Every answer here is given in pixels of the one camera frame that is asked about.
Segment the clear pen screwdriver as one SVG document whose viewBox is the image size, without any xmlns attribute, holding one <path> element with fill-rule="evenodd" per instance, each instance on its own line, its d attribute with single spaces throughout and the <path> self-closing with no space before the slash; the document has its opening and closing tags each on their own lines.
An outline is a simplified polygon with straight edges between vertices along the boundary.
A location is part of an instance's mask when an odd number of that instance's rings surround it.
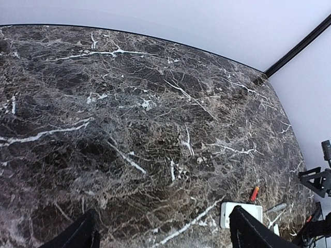
<svg viewBox="0 0 331 248">
<path fill-rule="evenodd" d="M 270 209 L 266 210 L 265 214 L 281 211 L 281 210 L 285 209 L 286 207 L 287 207 L 286 203 L 277 204 L 277 205 L 271 207 Z"/>
</svg>

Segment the white remote green buttons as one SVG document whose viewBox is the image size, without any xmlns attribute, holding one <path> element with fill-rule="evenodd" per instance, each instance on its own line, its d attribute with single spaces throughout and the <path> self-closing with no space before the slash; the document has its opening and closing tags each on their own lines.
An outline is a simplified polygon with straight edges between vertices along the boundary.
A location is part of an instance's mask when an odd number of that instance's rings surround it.
<svg viewBox="0 0 331 248">
<path fill-rule="evenodd" d="M 241 206 L 244 210 L 246 210 L 250 215 L 252 215 L 255 219 L 263 222 L 263 207 L 260 205 L 254 204 L 243 204 L 243 203 L 235 203 L 235 202 L 224 202 L 221 204 L 220 209 L 220 227 L 223 229 L 230 228 L 230 214 L 232 213 L 234 207 Z"/>
</svg>

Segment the white battery cover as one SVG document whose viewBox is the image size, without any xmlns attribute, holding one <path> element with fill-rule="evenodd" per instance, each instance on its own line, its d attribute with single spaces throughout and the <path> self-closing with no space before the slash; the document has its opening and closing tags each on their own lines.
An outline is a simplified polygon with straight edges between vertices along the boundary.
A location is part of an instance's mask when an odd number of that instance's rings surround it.
<svg viewBox="0 0 331 248">
<path fill-rule="evenodd" d="M 273 225 L 273 232 L 274 232 L 274 234 L 276 234 L 277 236 L 280 236 L 280 233 L 279 233 L 279 226 L 278 226 L 278 224 L 274 224 L 274 225 Z"/>
</svg>

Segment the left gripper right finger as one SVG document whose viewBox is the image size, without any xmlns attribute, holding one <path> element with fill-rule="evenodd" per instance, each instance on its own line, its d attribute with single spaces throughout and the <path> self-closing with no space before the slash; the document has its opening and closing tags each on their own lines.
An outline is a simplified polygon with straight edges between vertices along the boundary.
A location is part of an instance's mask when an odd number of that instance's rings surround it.
<svg viewBox="0 0 331 248">
<path fill-rule="evenodd" d="M 230 234 L 232 246 L 236 248 L 298 247 L 273 233 L 239 205 L 230 214 Z"/>
</svg>

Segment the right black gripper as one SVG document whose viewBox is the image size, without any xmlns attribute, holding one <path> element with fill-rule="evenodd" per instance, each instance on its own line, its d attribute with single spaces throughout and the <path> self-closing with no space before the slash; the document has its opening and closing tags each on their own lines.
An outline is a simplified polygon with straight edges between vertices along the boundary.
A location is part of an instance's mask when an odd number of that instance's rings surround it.
<svg viewBox="0 0 331 248">
<path fill-rule="evenodd" d="M 330 196 L 330 169 L 321 171 L 321 167 L 316 167 L 298 173 L 300 183 L 316 193 L 321 198 Z"/>
</svg>

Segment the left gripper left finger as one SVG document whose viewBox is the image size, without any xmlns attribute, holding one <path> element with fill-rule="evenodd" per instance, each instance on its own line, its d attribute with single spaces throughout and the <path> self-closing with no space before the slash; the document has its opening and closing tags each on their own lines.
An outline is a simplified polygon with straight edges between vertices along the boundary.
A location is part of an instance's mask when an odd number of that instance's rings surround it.
<svg viewBox="0 0 331 248">
<path fill-rule="evenodd" d="M 58 236 L 41 245 L 42 248 L 100 247 L 96 210 L 89 209 Z"/>
</svg>

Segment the red yellow battery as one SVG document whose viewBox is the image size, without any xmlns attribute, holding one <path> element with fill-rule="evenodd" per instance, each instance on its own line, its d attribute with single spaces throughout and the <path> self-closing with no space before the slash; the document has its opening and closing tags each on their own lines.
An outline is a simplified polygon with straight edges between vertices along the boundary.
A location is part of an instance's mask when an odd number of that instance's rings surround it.
<svg viewBox="0 0 331 248">
<path fill-rule="evenodd" d="M 256 198 L 257 198 L 257 195 L 258 195 L 258 193 L 259 193 L 259 190 L 260 190 L 259 187 L 255 187 L 254 190 L 252 191 L 252 194 L 251 194 L 251 196 L 250 196 L 250 200 L 251 200 L 252 202 L 255 202 L 255 201 L 256 201 Z"/>
</svg>

